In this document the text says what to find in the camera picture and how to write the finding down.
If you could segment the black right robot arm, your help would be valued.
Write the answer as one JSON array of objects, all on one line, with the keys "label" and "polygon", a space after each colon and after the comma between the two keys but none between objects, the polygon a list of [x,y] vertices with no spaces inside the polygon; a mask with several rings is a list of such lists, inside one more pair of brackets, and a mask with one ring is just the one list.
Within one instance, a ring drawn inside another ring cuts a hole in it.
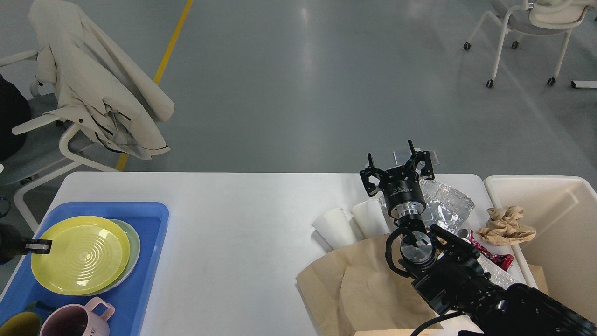
[{"label": "black right robot arm", "polygon": [[412,287],[437,313],[412,334],[466,315],[480,336],[594,336],[594,323],[539,289],[493,283],[471,242],[437,224],[424,224],[427,206],[420,180],[433,180],[435,175],[430,153],[416,149],[411,141],[409,148],[410,158],[388,170],[377,168],[369,154],[360,177],[369,196],[382,192],[394,220],[395,230],[385,242],[388,267],[412,278]]}]

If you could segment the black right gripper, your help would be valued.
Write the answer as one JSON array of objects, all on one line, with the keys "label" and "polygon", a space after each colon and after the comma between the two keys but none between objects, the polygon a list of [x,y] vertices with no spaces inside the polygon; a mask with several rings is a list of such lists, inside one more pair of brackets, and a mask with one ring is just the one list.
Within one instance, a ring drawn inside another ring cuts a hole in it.
[{"label": "black right gripper", "polygon": [[367,195],[375,196],[382,191],[387,213],[394,219],[424,213],[427,206],[419,181],[435,180],[429,151],[416,149],[412,140],[408,144],[411,155],[404,167],[382,170],[375,166],[371,153],[367,153],[368,163],[360,171]]}]

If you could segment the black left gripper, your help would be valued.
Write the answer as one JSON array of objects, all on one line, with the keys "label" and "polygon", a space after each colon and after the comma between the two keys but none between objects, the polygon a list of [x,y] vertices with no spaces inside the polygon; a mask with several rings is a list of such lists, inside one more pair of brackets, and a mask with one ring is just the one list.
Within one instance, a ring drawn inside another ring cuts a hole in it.
[{"label": "black left gripper", "polygon": [[52,243],[52,240],[47,239],[23,239],[17,228],[0,224],[0,264],[4,265],[15,257],[29,253],[47,255],[51,251]]}]

